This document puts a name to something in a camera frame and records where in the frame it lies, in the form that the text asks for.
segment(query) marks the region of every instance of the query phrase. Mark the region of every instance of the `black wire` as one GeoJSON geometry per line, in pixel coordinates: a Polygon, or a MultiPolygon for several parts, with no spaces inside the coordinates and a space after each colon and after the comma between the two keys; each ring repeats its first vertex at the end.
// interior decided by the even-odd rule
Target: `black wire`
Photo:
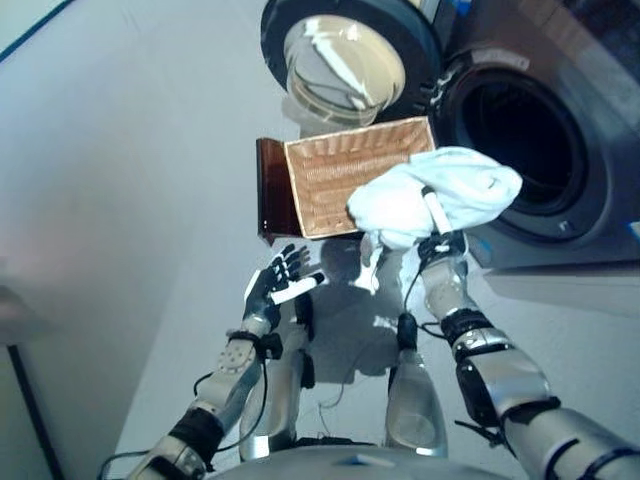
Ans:
{"type": "Polygon", "coordinates": [[[111,463],[113,461],[118,460],[120,458],[141,457],[143,455],[146,455],[147,453],[149,453],[149,450],[140,450],[137,452],[116,453],[114,455],[107,457],[107,459],[104,462],[102,462],[102,465],[100,466],[100,471],[98,472],[98,480],[105,480],[107,478],[107,474],[109,473],[109,467],[111,466],[111,463]]]}
{"type": "MultiPolygon", "coordinates": [[[[202,377],[200,377],[198,380],[195,381],[195,383],[193,384],[194,395],[198,395],[198,385],[202,381],[209,378],[211,375],[213,375],[213,372],[207,373],[206,375],[203,375],[202,377]]],[[[216,453],[225,452],[227,450],[231,450],[232,448],[237,447],[242,442],[247,440],[251,435],[253,435],[253,432],[255,432],[256,428],[258,428],[258,425],[260,424],[260,420],[262,420],[262,416],[264,415],[264,410],[267,405],[267,389],[269,388],[269,382],[267,380],[267,365],[264,361],[262,362],[262,377],[264,378],[264,391],[262,393],[262,405],[260,406],[260,413],[258,414],[256,423],[253,424],[253,426],[251,427],[251,430],[249,430],[240,440],[226,447],[219,448],[218,450],[216,450],[216,453]]],[[[140,450],[137,452],[116,453],[114,455],[107,457],[107,459],[104,462],[102,462],[102,465],[100,466],[100,471],[98,473],[98,480],[106,480],[107,474],[109,473],[109,466],[113,461],[118,460],[120,458],[141,457],[143,455],[146,455],[147,453],[149,453],[149,450],[140,450]]]]}
{"type": "Polygon", "coordinates": [[[253,432],[255,432],[256,428],[258,428],[258,425],[260,424],[260,420],[262,420],[262,415],[264,414],[264,409],[267,406],[267,389],[269,388],[269,382],[267,381],[267,364],[264,360],[262,361],[262,377],[264,378],[264,390],[262,392],[262,406],[260,407],[260,413],[258,414],[256,423],[253,424],[253,427],[251,427],[251,430],[249,430],[240,440],[238,440],[235,443],[232,443],[231,445],[227,445],[226,447],[219,448],[218,450],[216,450],[216,453],[226,452],[227,450],[236,448],[238,445],[240,445],[242,442],[248,439],[251,435],[253,435],[253,432]]]}
{"type": "Polygon", "coordinates": [[[198,380],[196,380],[193,383],[193,396],[197,397],[198,396],[198,385],[200,385],[202,382],[204,382],[207,378],[209,378],[211,375],[213,375],[213,372],[209,372],[206,375],[201,376],[198,380]]]}

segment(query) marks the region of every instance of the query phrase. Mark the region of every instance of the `white cloth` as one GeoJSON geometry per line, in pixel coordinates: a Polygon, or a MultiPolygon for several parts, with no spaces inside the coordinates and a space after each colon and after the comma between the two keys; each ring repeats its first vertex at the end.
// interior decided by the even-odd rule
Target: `white cloth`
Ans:
{"type": "Polygon", "coordinates": [[[373,248],[409,249],[434,230],[422,196],[428,185],[436,192],[453,229],[490,222],[516,198],[522,178],[513,169],[475,150],[445,147],[411,155],[409,163],[359,187],[347,208],[373,248]]]}

